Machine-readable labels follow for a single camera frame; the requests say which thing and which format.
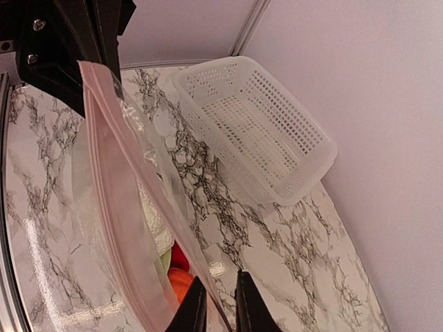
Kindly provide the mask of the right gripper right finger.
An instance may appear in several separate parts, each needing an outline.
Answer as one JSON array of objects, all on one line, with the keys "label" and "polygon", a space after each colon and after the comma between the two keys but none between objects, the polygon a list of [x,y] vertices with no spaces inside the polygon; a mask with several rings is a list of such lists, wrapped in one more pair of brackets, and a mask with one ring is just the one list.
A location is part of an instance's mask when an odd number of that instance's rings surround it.
[{"label": "right gripper right finger", "polygon": [[237,271],[236,331],[274,331],[274,320],[250,273]]}]

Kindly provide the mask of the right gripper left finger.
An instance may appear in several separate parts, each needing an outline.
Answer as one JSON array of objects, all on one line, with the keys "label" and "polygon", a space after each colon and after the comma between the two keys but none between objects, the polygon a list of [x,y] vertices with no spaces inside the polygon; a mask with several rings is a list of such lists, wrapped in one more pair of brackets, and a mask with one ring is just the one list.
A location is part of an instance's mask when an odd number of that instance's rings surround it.
[{"label": "right gripper left finger", "polygon": [[205,332],[206,322],[206,289],[200,279],[195,277],[165,332]]}]

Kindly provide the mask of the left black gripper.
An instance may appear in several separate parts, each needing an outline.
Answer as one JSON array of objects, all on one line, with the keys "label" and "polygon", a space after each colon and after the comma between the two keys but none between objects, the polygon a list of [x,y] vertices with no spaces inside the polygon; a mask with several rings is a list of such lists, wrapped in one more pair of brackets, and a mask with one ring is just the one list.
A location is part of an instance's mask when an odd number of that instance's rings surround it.
[{"label": "left black gripper", "polygon": [[74,26],[54,20],[26,20],[27,1],[1,1],[1,51],[15,52],[20,79],[61,100],[85,117],[79,61],[104,64],[120,78],[118,36],[136,9],[126,1],[63,1]]}]

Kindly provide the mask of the orange fake pumpkin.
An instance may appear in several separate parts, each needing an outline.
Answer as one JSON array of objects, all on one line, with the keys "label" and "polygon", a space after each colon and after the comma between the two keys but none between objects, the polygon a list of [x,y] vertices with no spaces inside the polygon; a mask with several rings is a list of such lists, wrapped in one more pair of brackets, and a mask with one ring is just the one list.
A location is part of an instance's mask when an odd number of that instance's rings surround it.
[{"label": "orange fake pumpkin", "polygon": [[187,271],[180,268],[170,268],[168,279],[171,283],[177,301],[181,304],[193,282],[194,277]]}]

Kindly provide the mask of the white fake cauliflower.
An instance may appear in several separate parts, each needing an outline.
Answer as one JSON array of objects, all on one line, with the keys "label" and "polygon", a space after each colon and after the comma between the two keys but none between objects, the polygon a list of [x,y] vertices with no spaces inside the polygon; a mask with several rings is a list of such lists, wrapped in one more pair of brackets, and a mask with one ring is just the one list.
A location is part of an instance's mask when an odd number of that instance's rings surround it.
[{"label": "white fake cauliflower", "polygon": [[147,226],[155,242],[158,254],[163,256],[172,249],[174,238],[140,181],[137,181],[137,186]]}]

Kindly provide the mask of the clear zip top bag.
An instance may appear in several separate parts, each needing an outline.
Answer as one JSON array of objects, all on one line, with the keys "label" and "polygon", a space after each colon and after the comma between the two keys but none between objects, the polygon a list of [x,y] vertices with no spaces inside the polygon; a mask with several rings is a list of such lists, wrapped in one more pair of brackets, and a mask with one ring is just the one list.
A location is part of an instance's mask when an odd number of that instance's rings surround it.
[{"label": "clear zip top bag", "polygon": [[186,193],[163,138],[108,67],[81,61],[85,120],[73,150],[75,210],[105,275],[145,331],[164,331],[179,303],[147,220],[172,233],[206,292],[207,329],[229,331]]}]

